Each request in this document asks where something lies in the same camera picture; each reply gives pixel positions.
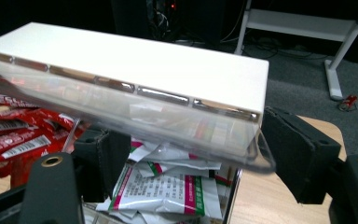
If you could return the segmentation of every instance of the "black screw hole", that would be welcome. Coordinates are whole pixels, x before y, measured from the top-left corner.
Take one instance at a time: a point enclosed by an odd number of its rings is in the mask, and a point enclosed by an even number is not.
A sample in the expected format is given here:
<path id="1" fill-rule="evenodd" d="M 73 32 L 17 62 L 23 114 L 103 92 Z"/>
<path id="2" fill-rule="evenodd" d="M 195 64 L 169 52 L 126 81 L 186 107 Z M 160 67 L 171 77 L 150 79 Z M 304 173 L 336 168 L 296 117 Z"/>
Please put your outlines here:
<path id="1" fill-rule="evenodd" d="M 55 166 L 55 165 L 60 164 L 62 162 L 62 160 L 63 160 L 63 157 L 61 157 L 61 156 L 50 157 L 50 158 L 45 159 L 42 162 L 42 166 L 44 166 L 44 167 Z"/>
<path id="2" fill-rule="evenodd" d="M 51 165 L 51 164 L 56 163 L 57 161 L 58 161 L 58 158 L 57 158 L 57 157 L 48 158 L 48 159 L 46 160 L 46 164 Z"/>

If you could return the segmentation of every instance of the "gray carpet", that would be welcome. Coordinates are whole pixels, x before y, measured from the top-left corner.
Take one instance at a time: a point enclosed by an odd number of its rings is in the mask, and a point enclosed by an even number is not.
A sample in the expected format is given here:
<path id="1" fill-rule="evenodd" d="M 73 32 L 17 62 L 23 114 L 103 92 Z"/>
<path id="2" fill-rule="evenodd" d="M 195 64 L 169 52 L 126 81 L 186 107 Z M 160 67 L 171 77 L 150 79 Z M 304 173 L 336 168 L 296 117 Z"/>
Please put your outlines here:
<path id="1" fill-rule="evenodd" d="M 191 45 L 202 48 L 197 43 Z M 234 49 L 232 44 L 219 48 L 226 52 Z M 332 56 L 287 49 L 277 53 L 255 45 L 246 45 L 243 55 L 269 61 L 267 106 L 335 124 L 342 132 L 347 154 L 358 154 L 358 101 L 356 110 L 343 112 L 337 108 L 338 102 L 330 99 L 324 60 L 332 60 Z M 350 94 L 358 97 L 358 63 L 344 60 L 337 73 L 344 98 Z"/>

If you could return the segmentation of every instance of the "red candy wrapper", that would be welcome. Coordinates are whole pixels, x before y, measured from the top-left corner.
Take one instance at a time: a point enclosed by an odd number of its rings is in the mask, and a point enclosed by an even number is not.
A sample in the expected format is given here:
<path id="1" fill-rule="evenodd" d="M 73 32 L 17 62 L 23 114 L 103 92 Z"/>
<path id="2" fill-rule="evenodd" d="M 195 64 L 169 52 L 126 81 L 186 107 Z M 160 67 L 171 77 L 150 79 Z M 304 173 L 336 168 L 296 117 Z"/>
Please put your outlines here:
<path id="1" fill-rule="evenodd" d="M 0 94 L 0 105 L 8 105 L 12 107 L 38 107 L 37 105 L 2 94 Z"/>
<path id="2" fill-rule="evenodd" d="M 61 151 L 68 134 L 65 129 L 59 129 L 55 133 L 45 131 L 42 135 L 5 151 L 0 155 L 0 161 L 12 161 L 24 155 L 39 158 Z"/>
<path id="3" fill-rule="evenodd" d="M 13 108 L 0 112 L 0 120 L 17 119 L 31 111 L 29 108 Z"/>
<path id="4" fill-rule="evenodd" d="M 70 131 L 74 127 L 74 120 L 71 117 L 43 108 L 24 113 L 19 116 L 19 119 L 51 132 L 57 130 L 59 126 L 67 131 Z"/>
<path id="5" fill-rule="evenodd" d="M 12 163 L 10 161 L 4 161 L 0 163 L 0 178 L 7 177 L 11 175 Z"/>
<path id="6" fill-rule="evenodd" d="M 0 120 L 0 135 L 17 131 L 18 129 L 28 128 L 28 123 L 21 120 Z"/>
<path id="7" fill-rule="evenodd" d="M 61 151 L 68 134 L 66 130 L 60 129 L 50 136 L 48 139 L 50 144 L 46 144 L 46 139 L 40 141 L 41 137 L 38 137 L 39 139 L 33 141 L 32 144 L 30 141 L 3 153 L 2 156 L 5 156 L 5 160 L 12 162 L 10 186 L 15 188 L 27 183 L 33 163 L 44 155 Z"/>
<path id="8" fill-rule="evenodd" d="M 42 135 L 44 132 L 44 130 L 33 126 L 0 136 L 0 155 L 13 147 Z"/>
<path id="9" fill-rule="evenodd" d="M 49 119 L 60 124 L 60 126 L 68 131 L 74 127 L 74 119 L 65 114 L 57 113 L 44 108 L 37 109 L 37 113 L 45 119 Z"/>

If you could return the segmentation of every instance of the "white shelf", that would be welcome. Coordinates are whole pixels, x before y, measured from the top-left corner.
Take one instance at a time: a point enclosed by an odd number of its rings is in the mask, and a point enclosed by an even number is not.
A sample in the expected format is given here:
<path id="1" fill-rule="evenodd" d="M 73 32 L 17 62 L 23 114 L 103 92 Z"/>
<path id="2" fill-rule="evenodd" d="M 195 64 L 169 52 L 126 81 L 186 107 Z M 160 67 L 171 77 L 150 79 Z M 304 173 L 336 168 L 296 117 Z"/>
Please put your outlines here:
<path id="1" fill-rule="evenodd" d="M 344 41 L 355 21 L 251 9 L 248 28 Z"/>

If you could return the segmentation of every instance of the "white snack packet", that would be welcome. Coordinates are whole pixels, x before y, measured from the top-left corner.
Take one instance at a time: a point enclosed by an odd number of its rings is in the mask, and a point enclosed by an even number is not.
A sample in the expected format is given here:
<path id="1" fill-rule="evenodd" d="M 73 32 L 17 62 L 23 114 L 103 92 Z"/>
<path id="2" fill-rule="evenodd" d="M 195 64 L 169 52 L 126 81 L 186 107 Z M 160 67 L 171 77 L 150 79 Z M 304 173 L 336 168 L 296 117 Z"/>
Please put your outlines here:
<path id="1" fill-rule="evenodd" d="M 152 213 L 177 213 L 222 218 L 216 182 L 192 175 L 142 177 L 129 166 L 123 169 L 113 200 L 99 210 L 133 209 Z"/>
<path id="2" fill-rule="evenodd" d="M 136 211 L 135 211 L 135 215 L 132 218 L 126 217 L 118 211 L 110 211 L 109 216 L 117 217 L 121 221 L 128 224 L 147 224 L 144 217 L 141 214 L 137 213 Z"/>
<path id="3" fill-rule="evenodd" d="M 121 210 L 119 213 L 127 218 L 134 218 L 138 211 L 136 210 Z"/>
<path id="4" fill-rule="evenodd" d="M 219 170 L 222 162 L 205 160 L 156 161 L 159 164 L 185 166 L 198 170 Z"/>
<path id="5" fill-rule="evenodd" d="M 175 224 L 175 223 L 187 223 L 188 220 L 199 218 L 194 216 L 187 216 L 174 213 L 150 213 L 140 212 L 147 224 Z"/>
<path id="6" fill-rule="evenodd" d="M 172 144 L 160 144 L 156 150 L 144 157 L 144 161 L 194 160 L 198 157 Z"/>
<path id="7" fill-rule="evenodd" d="M 220 170 L 214 171 L 214 178 L 218 185 L 230 187 L 234 178 L 234 171 L 228 165 L 222 165 Z"/>
<path id="8" fill-rule="evenodd" d="M 158 144 L 142 141 L 136 138 L 131 138 L 131 153 L 129 155 L 130 161 L 140 161 L 145 156 L 156 150 Z"/>
<path id="9" fill-rule="evenodd" d="M 176 166 L 169 164 L 160 164 L 151 161 L 140 161 L 134 165 L 142 177 L 158 176 L 161 174 L 182 174 L 199 175 L 209 177 L 209 170 L 198 170 L 185 166 Z"/>

